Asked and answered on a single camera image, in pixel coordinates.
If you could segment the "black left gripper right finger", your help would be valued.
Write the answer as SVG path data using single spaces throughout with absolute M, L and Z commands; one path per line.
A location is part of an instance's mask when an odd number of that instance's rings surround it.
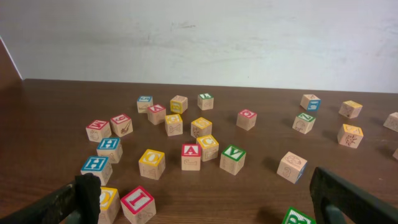
M 323 167 L 316 167 L 310 196 L 317 223 L 397 224 L 397 209 Z

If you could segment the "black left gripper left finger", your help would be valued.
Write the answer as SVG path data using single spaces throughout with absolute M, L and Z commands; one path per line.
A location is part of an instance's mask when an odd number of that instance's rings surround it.
M 100 214 L 100 178 L 88 173 L 4 218 L 1 223 L 97 223 Z

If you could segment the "green R block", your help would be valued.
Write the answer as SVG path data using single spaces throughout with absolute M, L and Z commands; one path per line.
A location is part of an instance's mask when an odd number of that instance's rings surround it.
M 296 208 L 289 207 L 282 224 L 316 224 L 316 221 Z

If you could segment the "blue P block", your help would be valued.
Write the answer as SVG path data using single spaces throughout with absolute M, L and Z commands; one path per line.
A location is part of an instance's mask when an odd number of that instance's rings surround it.
M 292 153 L 288 152 L 281 160 L 277 169 L 277 174 L 287 179 L 289 182 L 296 184 L 302 176 L 307 160 Z

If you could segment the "yellow S block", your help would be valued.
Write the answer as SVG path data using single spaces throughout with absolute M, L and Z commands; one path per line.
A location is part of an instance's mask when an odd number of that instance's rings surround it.
M 356 149 L 363 137 L 363 130 L 360 127 L 343 124 L 338 132 L 337 140 L 343 146 Z
M 212 122 L 203 117 L 191 122 L 191 136 L 199 138 L 210 135 L 212 131 Z

